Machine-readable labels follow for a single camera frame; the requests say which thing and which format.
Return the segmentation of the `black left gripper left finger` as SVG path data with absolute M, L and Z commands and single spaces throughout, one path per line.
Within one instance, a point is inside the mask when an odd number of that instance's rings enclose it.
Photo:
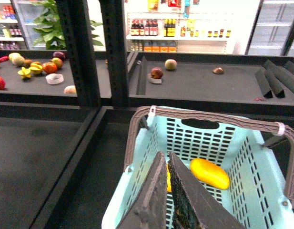
M 167 167 L 164 153 L 157 152 L 138 196 L 118 224 L 118 229 L 166 227 Z

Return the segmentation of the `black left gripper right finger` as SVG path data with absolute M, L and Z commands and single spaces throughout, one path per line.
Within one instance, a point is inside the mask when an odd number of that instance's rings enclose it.
M 243 229 L 200 183 L 181 159 L 170 152 L 168 169 L 172 187 L 175 229 Z

